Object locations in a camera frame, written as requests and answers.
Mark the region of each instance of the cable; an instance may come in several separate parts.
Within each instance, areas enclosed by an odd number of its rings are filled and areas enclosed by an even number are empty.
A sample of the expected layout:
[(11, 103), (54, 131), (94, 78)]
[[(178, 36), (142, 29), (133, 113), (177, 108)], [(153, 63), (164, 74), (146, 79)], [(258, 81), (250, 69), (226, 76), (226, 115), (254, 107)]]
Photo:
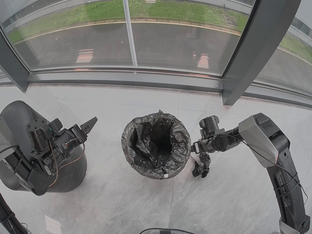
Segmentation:
[(268, 162), (272, 163), (273, 165), (275, 166), (278, 166), (279, 168), (283, 169), (285, 172), (287, 172), (291, 177), (292, 179), (294, 179), (294, 181), (296, 181), (298, 183), (298, 185), (301, 187), (301, 189), (303, 190), (303, 193), (306, 195), (307, 199), (306, 201), (304, 202), (303, 205), (306, 204), (306, 202), (308, 201), (308, 195), (306, 194), (305, 190), (303, 189), (302, 185), (300, 184), (300, 181), (297, 181), (295, 176), (292, 175), (289, 171), (287, 171), (284, 167), (278, 165), (278, 164), (275, 164), (274, 162), (270, 161), (269, 159), (267, 159), (266, 157), (264, 157), (263, 155), (261, 155), (260, 153), (258, 153), (256, 150), (254, 150), (249, 144), (247, 144), (245, 141), (242, 141), (241, 139), (235, 137), (235, 136), (232, 136), (232, 135), (227, 135), (227, 134), (216, 134), (216, 135), (211, 135), (211, 136), (208, 136), (208, 138), (212, 137), (212, 136), (220, 136), (220, 135), (223, 135), (223, 136), (229, 136), (229, 137), (234, 137), (235, 139), (238, 139), (239, 141), (241, 141), (242, 143), (244, 143), (246, 146), (248, 146), (252, 151), (254, 151), (256, 154), (260, 155), (262, 158), (264, 158), (265, 160), (267, 160)]
[(144, 231), (141, 231), (140, 234), (142, 234), (143, 232), (145, 231), (148, 231), (148, 230), (171, 230), (171, 231), (179, 231), (179, 232), (186, 232), (186, 233), (189, 233), (189, 234), (196, 234), (196, 233), (193, 233), (193, 232), (188, 232), (188, 231), (184, 231), (184, 230), (179, 230), (179, 229), (165, 229), (165, 228), (149, 228), (149, 229), (146, 229)]
[[(21, 223), (21, 224), (26, 224), (26, 223)], [(26, 224), (26, 229), (28, 229), (28, 224)]]
[(5, 152), (6, 150), (9, 150), (10, 148), (13, 148), (13, 147), (18, 147), (18, 148), (19, 148), (19, 145), (9, 146), (9, 147), (7, 147), (7, 148), (1, 150), (1, 151), (0, 151), (0, 154), (3, 153), (3, 152)]
[(76, 158), (76, 159), (73, 160), (72, 162), (69, 162), (69, 163), (65, 164), (64, 166), (67, 166), (67, 165), (69, 165), (69, 164), (71, 164), (71, 163), (73, 163), (73, 162), (79, 160), (79, 159), (83, 156), (84, 150), (85, 150), (85, 145), (84, 145), (84, 143), (82, 143), (82, 144), (83, 144), (83, 151), (82, 151), (82, 154), (80, 155), (80, 157), (79, 157), (79, 158)]
[[(50, 148), (51, 148), (51, 152), (52, 152), (52, 154), (53, 154), (53, 158), (54, 158), (54, 161), (55, 161), (55, 166), (56, 166), (56, 168), (57, 168), (57, 160), (56, 160), (56, 158), (55, 158), (55, 156), (54, 156), (54, 152), (53, 152), (53, 148), (52, 148), (52, 145), (51, 145), (51, 141), (50, 141), (50, 140), (49, 140), (49, 145), (50, 145)], [(49, 185), (49, 187), (51, 187), (52, 185), (55, 184), (55, 182), (57, 181), (57, 177), (55, 178), (55, 181), (54, 181), (51, 185)]]

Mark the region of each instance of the asphalt road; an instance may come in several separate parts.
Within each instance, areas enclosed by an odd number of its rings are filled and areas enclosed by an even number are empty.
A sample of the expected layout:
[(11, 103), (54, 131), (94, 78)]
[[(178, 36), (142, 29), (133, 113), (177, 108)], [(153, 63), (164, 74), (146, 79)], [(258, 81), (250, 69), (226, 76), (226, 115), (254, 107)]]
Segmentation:
[[(139, 66), (177, 68), (221, 75), (229, 41), (239, 36), (192, 26), (132, 23)], [(63, 30), (15, 45), (32, 70), (57, 66), (132, 65), (125, 23), (92, 25)], [(80, 50), (92, 57), (90, 63), (76, 63)], [(201, 54), (207, 54), (209, 68), (200, 68)], [(312, 92), (310, 64), (277, 49), (256, 81)]]

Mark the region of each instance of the green lawn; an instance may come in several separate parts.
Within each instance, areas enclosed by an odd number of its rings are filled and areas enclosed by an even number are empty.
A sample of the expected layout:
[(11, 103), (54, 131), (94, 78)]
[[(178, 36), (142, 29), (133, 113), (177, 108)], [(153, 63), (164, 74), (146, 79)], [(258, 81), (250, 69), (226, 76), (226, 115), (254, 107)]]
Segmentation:
[(280, 45), (312, 62), (312, 48), (290, 34), (286, 33)]
[[(156, 3), (146, 3), (145, 0), (128, 1), (132, 18), (163, 18), (174, 21), (193, 21), (199, 24), (226, 25), (223, 17), (224, 10), (213, 6), (172, 0), (158, 0)], [(234, 11), (227, 13), (237, 20), (238, 26), (234, 28), (242, 31), (248, 17)], [(109, 19), (125, 20), (122, 0), (93, 2), (43, 16), (11, 31), (9, 38), (12, 42), (18, 42), (29, 36), (75, 23)]]

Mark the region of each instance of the gray tile floor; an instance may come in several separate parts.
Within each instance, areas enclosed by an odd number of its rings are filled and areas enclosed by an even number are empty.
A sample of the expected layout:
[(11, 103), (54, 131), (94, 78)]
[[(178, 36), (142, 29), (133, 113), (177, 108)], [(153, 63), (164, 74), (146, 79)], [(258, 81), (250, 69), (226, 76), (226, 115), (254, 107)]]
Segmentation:
[(121, 134), (133, 118), (161, 109), (181, 120), (192, 141), (200, 136), (200, 119), (217, 115), (220, 128), (230, 129), (248, 116), (263, 112), (291, 141), (300, 181), (310, 199), (312, 215), (312, 110), (264, 100), (240, 98), (222, 106), (220, 94), (102, 85), (30, 85), (26, 93), (0, 86), (0, 111), (23, 100), (64, 127), (99, 121), (86, 142), (87, 174), (68, 193), (0, 192), (33, 234), (48, 233), (44, 215), (60, 222), (62, 234), (139, 233), (150, 227), (204, 233), (267, 233), (279, 231), (279, 209), (266, 169), (244, 145), (211, 154), (205, 179), (192, 176), (193, 158), (176, 177), (151, 180), (127, 163)]

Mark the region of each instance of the black trash bag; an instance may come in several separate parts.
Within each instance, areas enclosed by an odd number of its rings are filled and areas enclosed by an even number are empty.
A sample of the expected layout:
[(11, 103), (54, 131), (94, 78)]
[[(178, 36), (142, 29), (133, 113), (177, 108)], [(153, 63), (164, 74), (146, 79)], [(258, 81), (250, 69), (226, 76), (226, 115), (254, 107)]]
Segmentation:
[(191, 153), (191, 138), (183, 123), (161, 110), (131, 120), (121, 145), (132, 168), (153, 179), (176, 176)]
[(205, 178), (207, 174), (209, 173), (209, 165), (211, 163), (210, 156), (208, 152), (203, 152), (199, 154), (199, 159), (201, 161), (201, 164), (199, 165), (197, 161), (195, 161), (195, 168), (192, 172), (194, 177), (202, 175), (202, 178)]

